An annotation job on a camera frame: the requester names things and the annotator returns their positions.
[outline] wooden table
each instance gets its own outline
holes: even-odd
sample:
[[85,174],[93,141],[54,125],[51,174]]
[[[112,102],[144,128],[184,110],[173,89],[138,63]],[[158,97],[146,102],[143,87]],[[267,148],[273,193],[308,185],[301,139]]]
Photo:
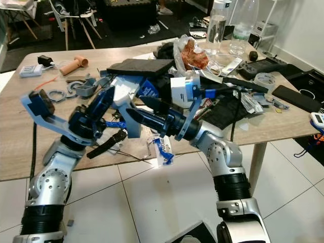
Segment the wooden table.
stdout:
[[[226,53],[228,42],[222,44],[222,52]],[[71,75],[82,76],[90,73],[94,77],[99,77],[98,69],[103,70],[113,63],[121,62],[126,58],[132,58],[141,54],[149,53],[156,47],[130,47],[97,50],[78,50],[50,53],[33,53],[27,55],[17,68],[7,86],[0,94],[0,181],[29,177],[30,162],[32,154],[32,124],[33,121],[24,107],[20,103],[20,96],[33,90],[37,85],[57,77],[57,81],[45,85],[46,91],[51,89],[66,89],[66,78],[62,77],[57,69],[49,69],[40,77],[20,78],[18,72],[22,66],[37,63],[37,56],[46,55],[53,58],[54,62],[60,63],[69,61],[75,55],[82,55],[89,60],[89,66],[79,68]],[[232,58],[224,58],[222,64],[226,64]],[[276,85],[285,85],[295,89],[283,76],[274,73]],[[80,99],[71,99],[55,104],[55,114],[64,119],[68,119],[74,108],[80,104]],[[250,171],[250,181],[254,189],[262,164],[262,159],[268,141],[280,140],[306,136],[317,131],[309,124],[309,113],[294,105],[289,105],[289,110],[283,113],[276,113],[273,107],[267,109],[266,113],[249,119],[249,130],[243,131],[236,127],[234,141],[238,145],[255,144],[253,161]],[[60,135],[48,129],[37,126],[37,157],[36,170],[41,170],[42,159],[46,151],[55,138]],[[227,138],[230,136],[231,125],[225,128],[224,133]],[[122,151],[132,154],[138,158],[143,158],[147,154],[146,139],[151,136],[148,128],[142,128],[141,138],[126,139]],[[197,149],[189,146],[187,141],[177,142],[171,138],[173,152],[176,154],[195,152]],[[134,161],[133,158],[117,154],[111,156],[103,154],[92,160],[84,157],[76,166],[76,170],[90,169],[108,165],[128,163]]]

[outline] chair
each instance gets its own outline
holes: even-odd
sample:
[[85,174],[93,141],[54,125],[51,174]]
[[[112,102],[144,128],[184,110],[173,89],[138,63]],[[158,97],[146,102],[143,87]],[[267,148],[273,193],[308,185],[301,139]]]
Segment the chair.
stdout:
[[[17,21],[17,18],[20,16],[22,18],[22,21],[32,34],[32,36],[37,39],[37,36],[32,31],[28,23],[26,22],[26,19],[31,19],[39,28],[42,28],[34,19],[33,17],[28,13],[28,11],[36,10],[37,3],[35,3],[33,0],[28,1],[19,1],[19,0],[0,0],[0,9],[3,10],[5,14],[5,22],[6,22],[6,28],[8,31],[8,24],[9,20],[11,20],[12,24],[14,25],[16,31],[19,33],[19,29],[17,28],[15,22]],[[11,36],[8,31],[8,41],[11,41]]]
[[[62,32],[65,32],[65,48],[68,51],[68,19],[70,19],[70,24],[71,24],[71,28],[72,28],[72,33],[73,33],[73,38],[75,39],[75,31],[74,31],[74,27],[73,27],[73,19],[78,19],[81,26],[83,27],[85,34],[92,46],[93,49],[95,49],[95,46],[89,36],[89,33],[86,29],[86,26],[84,25],[82,19],[85,19],[89,25],[91,26],[91,28],[93,29],[93,31],[96,33],[96,35],[99,37],[99,39],[102,39],[100,34],[98,33],[98,31],[96,30],[95,26],[97,26],[96,21],[95,21],[95,17],[94,17],[94,11],[91,10],[90,13],[88,14],[81,14],[80,16],[69,16],[69,15],[62,15],[60,14],[56,8],[54,7],[53,3],[51,0],[49,0],[51,8],[53,10],[54,16],[56,18],[56,21],[59,25],[59,28]],[[61,18],[64,18],[64,27],[61,21]]]

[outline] bottle cap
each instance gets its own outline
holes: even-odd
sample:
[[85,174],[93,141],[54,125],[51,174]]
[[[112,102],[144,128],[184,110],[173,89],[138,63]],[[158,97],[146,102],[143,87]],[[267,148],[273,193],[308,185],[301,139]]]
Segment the bottle cap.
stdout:
[[214,0],[213,9],[225,9],[229,7],[231,1],[227,0]]

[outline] white tile floor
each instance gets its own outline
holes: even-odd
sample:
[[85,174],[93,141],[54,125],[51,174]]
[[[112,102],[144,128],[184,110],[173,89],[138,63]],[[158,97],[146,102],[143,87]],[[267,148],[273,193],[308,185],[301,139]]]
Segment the white tile floor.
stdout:
[[[250,170],[253,146],[241,147]],[[274,243],[324,242],[324,170],[292,139],[268,143],[255,198]],[[203,154],[73,172],[65,242],[165,242],[204,220],[216,234],[213,180]],[[19,232],[27,180],[0,182],[0,242]]]

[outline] water bottle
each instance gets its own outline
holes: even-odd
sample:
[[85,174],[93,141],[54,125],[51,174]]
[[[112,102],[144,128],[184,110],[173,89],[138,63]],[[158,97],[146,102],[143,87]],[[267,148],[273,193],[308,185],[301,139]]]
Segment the water bottle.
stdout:
[[259,0],[245,0],[239,15],[239,23],[235,26],[229,52],[241,56],[246,49],[250,34],[257,22]]
[[228,0],[214,0],[206,38],[207,49],[211,54],[220,49],[230,3]]

